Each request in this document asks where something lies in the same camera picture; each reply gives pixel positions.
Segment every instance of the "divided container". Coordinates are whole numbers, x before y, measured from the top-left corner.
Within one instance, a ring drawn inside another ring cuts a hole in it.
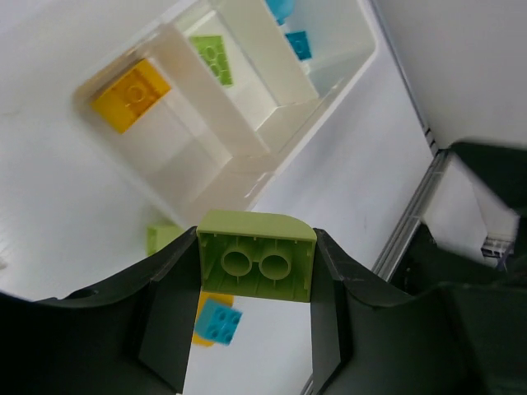
[[[299,61],[284,26],[307,32],[312,59]],[[200,0],[77,89],[91,137],[179,225],[250,208],[375,50],[357,1],[298,2],[284,26],[264,0]],[[91,103],[145,59],[170,90],[119,133]]]

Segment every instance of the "black object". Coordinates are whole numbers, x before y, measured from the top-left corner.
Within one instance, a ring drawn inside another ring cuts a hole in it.
[[[527,188],[525,168],[506,187],[480,156],[499,157],[508,173],[526,154],[514,152],[507,167],[500,150],[510,149],[455,148],[523,213],[527,193],[518,188]],[[325,231],[315,231],[314,393],[527,393],[525,218],[515,270],[506,275],[440,250],[421,230],[405,263],[411,275],[398,279],[403,290],[347,256]],[[200,285],[192,228],[159,253],[64,300],[0,294],[2,393],[181,393]]]

